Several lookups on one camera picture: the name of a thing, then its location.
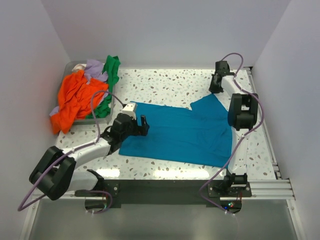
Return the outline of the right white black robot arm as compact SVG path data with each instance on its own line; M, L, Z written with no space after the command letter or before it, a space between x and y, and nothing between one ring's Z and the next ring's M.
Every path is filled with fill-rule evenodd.
M227 123L232 130L231 158L223 178L223 192L235 196L248 182L247 152L249 131L258 120L258 95L252 96L237 82L236 74L230 70L227 61L215 63L209 91L212 94L226 92L230 97Z

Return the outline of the blue t shirt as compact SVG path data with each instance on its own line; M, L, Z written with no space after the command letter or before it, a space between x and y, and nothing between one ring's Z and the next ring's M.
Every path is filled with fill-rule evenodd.
M232 152L227 110L213 94L190 107L137 103L137 115L149 124L147 136L128 137L119 154L221 168Z

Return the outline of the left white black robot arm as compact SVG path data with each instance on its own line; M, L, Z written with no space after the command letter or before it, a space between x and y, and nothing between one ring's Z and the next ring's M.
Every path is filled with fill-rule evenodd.
M81 173L75 173L75 170L94 159L113 154L130 136L146 136L149 128L144 115L137 121L120 113L98 140L72 148L48 148L30 174L29 181L53 201L69 191L99 196L106 189L104 178L92 169Z

